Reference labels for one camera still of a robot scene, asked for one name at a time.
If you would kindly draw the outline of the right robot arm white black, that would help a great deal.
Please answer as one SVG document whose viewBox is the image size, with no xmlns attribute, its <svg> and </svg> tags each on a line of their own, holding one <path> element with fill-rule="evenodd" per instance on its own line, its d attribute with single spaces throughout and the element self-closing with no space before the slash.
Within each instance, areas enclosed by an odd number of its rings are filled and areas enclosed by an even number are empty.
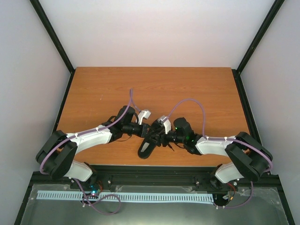
<svg viewBox="0 0 300 225">
<path fill-rule="evenodd" d="M 150 139 L 156 146 L 174 143 L 193 155 L 228 157 L 230 163 L 218 165 L 210 176 L 214 189 L 243 178 L 257 182 L 272 166 L 272 155 L 246 132 L 230 137 L 209 137 L 195 133 L 183 117 L 171 124 L 164 116 L 155 120 L 151 128 Z"/>
</svg>

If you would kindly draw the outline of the black canvas shoe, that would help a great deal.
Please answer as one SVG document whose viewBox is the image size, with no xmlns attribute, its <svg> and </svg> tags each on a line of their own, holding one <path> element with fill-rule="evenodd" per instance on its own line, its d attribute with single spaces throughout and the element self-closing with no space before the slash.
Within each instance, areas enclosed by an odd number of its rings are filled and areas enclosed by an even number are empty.
<svg viewBox="0 0 300 225">
<path fill-rule="evenodd" d="M 148 134 L 144 137 L 141 146 L 138 149 L 138 157 L 141 159 L 147 159 L 153 150 L 157 147 L 154 142 L 149 140 L 149 133 L 157 128 L 162 128 L 162 132 L 165 132 L 164 128 L 159 124 L 158 120 L 155 120 L 150 128 Z"/>
</svg>

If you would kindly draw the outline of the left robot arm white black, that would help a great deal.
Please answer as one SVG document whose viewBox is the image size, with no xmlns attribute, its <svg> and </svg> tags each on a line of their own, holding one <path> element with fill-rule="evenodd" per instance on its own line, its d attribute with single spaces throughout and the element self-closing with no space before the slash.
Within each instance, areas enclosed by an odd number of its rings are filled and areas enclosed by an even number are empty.
<svg viewBox="0 0 300 225">
<path fill-rule="evenodd" d="M 96 173 L 88 163 L 75 161 L 75 155 L 91 147 L 117 141 L 124 134 L 145 137 L 150 126 L 143 120 L 150 115 L 149 110 L 136 112 L 125 105 L 116 116 L 111 116 L 93 129 L 68 134 L 57 130 L 37 153 L 36 161 L 42 167 L 42 172 L 53 180 L 67 177 L 81 181 L 86 188 L 94 188 L 98 182 Z"/>
</svg>

